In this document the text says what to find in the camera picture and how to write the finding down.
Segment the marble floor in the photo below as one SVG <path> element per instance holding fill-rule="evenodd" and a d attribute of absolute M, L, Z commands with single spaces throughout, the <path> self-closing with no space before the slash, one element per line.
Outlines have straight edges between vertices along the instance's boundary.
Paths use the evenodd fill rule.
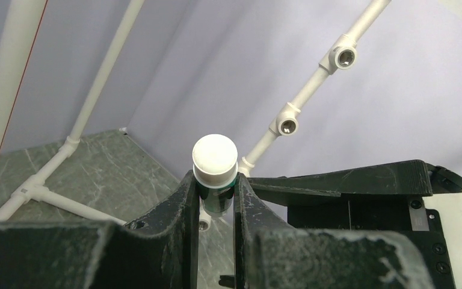
<path fill-rule="evenodd" d="M 27 177 L 34 174 L 63 142 L 0 156 L 0 206 Z M 81 139 L 45 186 L 62 196 L 119 219 L 132 220 L 155 206 L 176 188 L 177 179 L 120 131 Z M 82 218 L 45 203 L 30 201 L 11 221 L 59 221 Z M 222 288 L 219 275 L 233 274 L 233 229 L 215 220 L 199 236 L 198 288 Z"/>

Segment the metal screw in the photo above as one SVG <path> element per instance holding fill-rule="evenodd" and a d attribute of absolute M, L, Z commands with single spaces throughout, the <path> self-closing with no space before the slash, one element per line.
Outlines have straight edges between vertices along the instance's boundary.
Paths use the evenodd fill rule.
<path fill-rule="evenodd" d="M 451 272 L 451 267 L 445 262 L 438 262 L 436 265 L 437 271 L 441 274 L 449 274 Z"/>
<path fill-rule="evenodd" d="M 204 221 L 199 221 L 199 231 L 204 231 L 208 229 L 208 223 Z"/>
<path fill-rule="evenodd" d="M 441 243 L 433 244 L 433 252 L 439 255 L 443 255 L 446 252 L 445 246 Z"/>
<path fill-rule="evenodd" d="M 420 209 L 422 207 L 422 203 L 419 200 L 413 200 L 410 202 L 410 206 L 414 209 Z"/>

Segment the light purple wall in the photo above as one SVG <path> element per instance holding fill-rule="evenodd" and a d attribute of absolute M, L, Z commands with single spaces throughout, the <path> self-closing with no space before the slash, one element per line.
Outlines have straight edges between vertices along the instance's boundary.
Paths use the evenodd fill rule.
<path fill-rule="evenodd" d="M 64 139 L 129 1 L 49 0 L 3 152 Z M 189 0 L 148 0 L 132 28 L 85 134 L 126 126 Z M 0 35 L 9 1 L 0 0 Z"/>
<path fill-rule="evenodd" d="M 369 0 L 199 0 L 132 117 L 130 135 L 177 177 L 202 136 L 246 154 Z M 437 1 L 392 1 L 253 176 L 414 158 L 462 175 L 462 20 Z M 279 208 L 279 214 L 285 210 Z"/>

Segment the white backdrop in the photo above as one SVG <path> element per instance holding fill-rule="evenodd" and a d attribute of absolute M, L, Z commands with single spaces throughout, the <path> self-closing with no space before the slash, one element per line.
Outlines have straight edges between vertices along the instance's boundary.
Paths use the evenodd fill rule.
<path fill-rule="evenodd" d="M 178 178 L 203 135 L 227 135 L 246 154 L 368 2 L 193 1 L 129 133 Z M 414 158 L 462 175 L 462 20 L 435 0 L 392 1 L 357 50 L 253 176 Z"/>

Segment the red line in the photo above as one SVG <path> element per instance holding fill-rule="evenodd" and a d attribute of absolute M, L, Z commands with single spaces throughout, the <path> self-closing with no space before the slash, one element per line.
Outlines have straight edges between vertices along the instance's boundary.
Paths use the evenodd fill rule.
<path fill-rule="evenodd" d="M 1 145 L 0 145 L 0 152 L 1 152 L 2 144 L 4 143 L 4 136 L 6 135 L 6 131 L 8 130 L 8 126 L 10 125 L 11 115 L 13 114 L 13 109 L 15 108 L 15 103 L 17 102 L 17 97 L 18 97 L 19 92 L 20 92 L 20 87 L 22 86 L 22 81 L 23 81 L 23 78 L 24 78 L 24 75 L 25 75 L 25 71 L 27 69 L 27 65 L 29 64 L 29 59 L 31 58 L 32 49 L 34 47 L 34 43 L 36 42 L 36 37 L 38 36 L 38 31 L 40 30 L 40 25 L 42 24 L 43 15 L 45 14 L 45 8 L 47 8 L 47 3 L 48 2 L 49 2 L 49 0 L 45 1 L 45 6 L 43 6 L 43 11 L 42 11 L 42 16 L 40 17 L 40 22 L 38 23 L 38 27 L 36 28 L 36 33 L 34 34 L 34 38 L 32 40 L 31 50 L 29 50 L 29 55 L 27 56 L 27 61 L 25 62 L 24 70 L 22 72 L 22 77 L 20 78 L 19 87 L 17 89 L 17 93 L 15 94 L 15 100 L 13 101 L 13 106 L 11 107 L 10 118 L 8 119 L 8 122 L 6 123 L 6 128 L 4 129 L 4 135 L 2 136 Z"/>

